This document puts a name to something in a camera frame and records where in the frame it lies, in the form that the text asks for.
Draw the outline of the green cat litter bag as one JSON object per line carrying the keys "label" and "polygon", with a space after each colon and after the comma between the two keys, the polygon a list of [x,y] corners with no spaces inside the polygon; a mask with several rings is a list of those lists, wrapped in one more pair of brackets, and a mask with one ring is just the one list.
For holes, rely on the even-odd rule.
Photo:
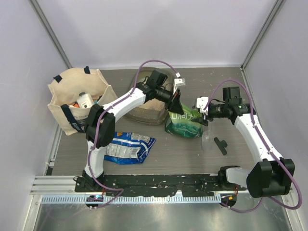
{"label": "green cat litter bag", "polygon": [[165,132],[184,138],[199,138],[203,134],[203,126],[195,122],[202,114],[182,104],[184,114],[169,112],[165,122]]}

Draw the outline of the clear plastic scoop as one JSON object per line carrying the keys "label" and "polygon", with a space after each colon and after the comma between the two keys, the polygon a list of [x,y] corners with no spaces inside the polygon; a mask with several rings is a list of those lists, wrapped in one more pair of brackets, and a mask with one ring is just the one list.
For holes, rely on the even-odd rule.
{"label": "clear plastic scoop", "polygon": [[208,123],[208,126],[203,127],[203,134],[202,134],[202,149],[205,152],[209,152],[213,146],[213,133],[212,133],[212,124]]}

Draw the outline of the black bag clip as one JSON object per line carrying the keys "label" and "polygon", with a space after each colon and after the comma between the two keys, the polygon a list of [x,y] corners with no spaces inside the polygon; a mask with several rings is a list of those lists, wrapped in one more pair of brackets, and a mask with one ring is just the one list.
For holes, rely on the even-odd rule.
{"label": "black bag clip", "polygon": [[219,150],[221,151],[221,153],[223,155],[227,155],[227,150],[226,148],[228,147],[228,144],[225,142],[225,140],[219,140],[218,137],[214,138],[214,142],[217,145],[217,147],[219,148]]}

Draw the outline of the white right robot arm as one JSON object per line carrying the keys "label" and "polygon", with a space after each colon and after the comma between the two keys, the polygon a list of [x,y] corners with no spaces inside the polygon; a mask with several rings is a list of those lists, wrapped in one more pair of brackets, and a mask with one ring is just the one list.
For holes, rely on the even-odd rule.
{"label": "white right robot arm", "polygon": [[207,126],[215,118],[227,118],[243,136],[255,163],[251,170],[239,166],[221,167],[217,183],[223,190],[234,184],[248,189],[254,198],[286,195],[291,188],[295,164],[285,159],[273,147],[259,124],[258,117],[248,103],[243,103],[239,87],[223,88],[223,100],[214,104],[208,97],[195,100],[202,113],[199,120]]}

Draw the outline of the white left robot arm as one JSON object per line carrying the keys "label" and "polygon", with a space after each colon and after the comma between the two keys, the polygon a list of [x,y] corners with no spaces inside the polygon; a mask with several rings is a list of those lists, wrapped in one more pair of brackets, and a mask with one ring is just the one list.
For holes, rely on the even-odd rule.
{"label": "white left robot arm", "polygon": [[85,122],[85,133],[88,144],[87,163],[82,172],[81,185],[86,189],[97,192],[102,186],[103,160],[107,145],[114,138],[116,122],[132,109],[157,99],[165,103],[168,111],[182,115],[183,108],[180,103],[180,86],[185,85],[185,80],[176,73],[176,78],[171,90],[163,87],[167,75],[154,70],[143,82],[138,82],[134,87],[115,101],[100,106],[91,107]]}

